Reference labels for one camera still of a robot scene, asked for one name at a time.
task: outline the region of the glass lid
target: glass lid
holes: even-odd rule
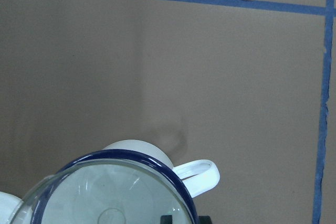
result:
[[[142,153],[104,150],[81,157],[35,186],[11,224],[196,224],[172,170]]]

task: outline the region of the white object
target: white object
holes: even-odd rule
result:
[[[156,158],[168,166],[183,181],[192,198],[214,188],[220,179],[216,164],[210,160],[201,159],[177,167],[173,166],[167,155],[155,145],[140,140],[123,140],[109,146],[107,149],[122,149],[144,153]]]
[[[18,197],[0,191],[0,224],[8,223],[20,202]]]
[[[161,161],[183,181],[191,197],[196,197],[212,189],[219,182],[219,171],[210,160],[196,160],[174,167],[162,150],[139,140],[119,141],[104,148],[104,150],[107,149],[137,151]],[[111,180],[111,176],[115,174],[118,174],[119,179]],[[52,183],[52,179],[50,179],[46,180],[44,185],[48,186],[46,184],[48,181]],[[136,219],[132,218],[138,216],[143,219],[148,218],[145,222],[149,223],[152,222],[150,218],[154,216],[154,213],[162,216],[161,213],[166,211],[167,202],[174,204],[169,205],[173,209],[174,223],[190,223],[184,205],[175,197],[172,198],[174,200],[170,200],[171,191],[163,185],[162,181],[153,179],[150,173],[132,169],[131,166],[121,168],[117,163],[115,165],[87,166],[71,173],[52,192],[52,196],[44,208],[42,223],[67,223],[71,217],[76,219],[77,223],[92,223],[98,220],[97,223],[101,224],[113,220],[119,224],[125,224],[126,220],[132,220],[131,222],[135,223]],[[155,199],[158,198],[167,200],[167,202],[156,204],[157,200]],[[139,202],[133,199],[146,199],[146,201],[139,208]],[[93,205],[88,204],[93,200],[95,200]],[[124,209],[122,202],[127,202],[127,209]],[[8,224],[18,206],[21,208],[16,219],[19,219],[23,224],[30,223],[33,214],[30,204],[13,195],[0,192],[0,224]],[[83,215],[83,211],[86,210],[88,211],[87,215]]]

